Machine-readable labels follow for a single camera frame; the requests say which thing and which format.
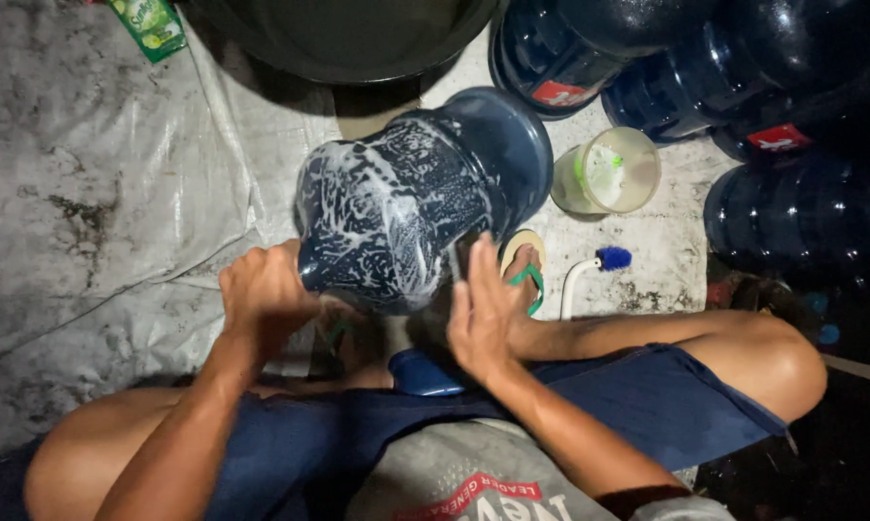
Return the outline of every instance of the scrub brush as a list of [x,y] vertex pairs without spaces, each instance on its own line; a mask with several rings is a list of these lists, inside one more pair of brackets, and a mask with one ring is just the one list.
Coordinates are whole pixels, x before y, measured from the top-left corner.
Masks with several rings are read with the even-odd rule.
[[623,247],[600,247],[596,250],[595,259],[577,262],[570,268],[564,279],[564,297],[560,303],[560,320],[570,320],[573,316],[573,292],[577,279],[588,268],[599,268],[603,272],[612,272],[631,266],[631,252]]

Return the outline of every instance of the red label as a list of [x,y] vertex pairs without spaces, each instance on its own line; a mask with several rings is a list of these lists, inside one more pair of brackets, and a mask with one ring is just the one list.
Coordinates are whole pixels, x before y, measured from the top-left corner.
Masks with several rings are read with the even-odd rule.
[[798,132],[791,123],[752,134],[747,140],[766,152],[784,152],[811,145],[811,138]]
[[573,107],[596,96],[597,92],[599,92],[598,88],[587,90],[573,85],[546,81],[538,87],[531,97],[551,107]]
[[467,505],[476,499],[481,492],[492,490],[511,498],[526,498],[538,501],[542,498],[542,491],[538,483],[513,483],[499,481],[496,478],[477,472],[475,475],[464,480],[461,486],[452,495],[441,502],[432,503],[415,510],[394,513],[394,521],[442,521],[453,519],[456,515],[464,512]]

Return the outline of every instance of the white handle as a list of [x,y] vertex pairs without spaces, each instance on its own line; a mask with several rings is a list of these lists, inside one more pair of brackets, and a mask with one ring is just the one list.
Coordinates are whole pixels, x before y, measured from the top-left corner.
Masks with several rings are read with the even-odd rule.
[[564,297],[560,302],[560,320],[570,320],[573,316],[573,292],[577,286],[577,279],[588,268],[602,268],[603,262],[598,257],[595,259],[577,262],[570,268],[567,278],[564,279]]

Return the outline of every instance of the hand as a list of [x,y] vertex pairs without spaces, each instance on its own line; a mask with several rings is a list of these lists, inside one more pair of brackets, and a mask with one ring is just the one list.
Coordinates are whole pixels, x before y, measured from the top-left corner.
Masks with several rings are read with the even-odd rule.
[[297,272],[299,251],[297,239],[267,251],[253,247],[219,273],[226,322],[208,357],[217,368],[254,382],[290,334],[319,313]]
[[497,371],[518,365],[509,347],[509,324],[517,313],[516,288],[503,282],[489,233],[470,249],[467,282],[454,283],[448,344],[458,365],[481,385]]

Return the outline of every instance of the sandal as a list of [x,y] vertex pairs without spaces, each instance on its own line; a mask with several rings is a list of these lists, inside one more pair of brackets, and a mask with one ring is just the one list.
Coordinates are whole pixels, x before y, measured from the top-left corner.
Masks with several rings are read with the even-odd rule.
[[[500,250],[500,274],[505,275],[506,268],[512,264],[513,260],[516,258],[516,252],[524,244],[531,244],[532,247],[538,251],[538,258],[541,260],[542,266],[547,265],[544,241],[542,241],[542,238],[537,233],[534,233],[534,231],[523,229],[515,232]],[[534,264],[529,262],[521,272],[509,279],[506,283],[510,286],[517,286],[528,277],[531,277],[535,282],[535,286],[538,287],[538,297],[535,298],[535,301],[532,302],[529,307],[529,316],[531,316],[535,314],[544,302],[544,277],[542,277],[542,273]]]

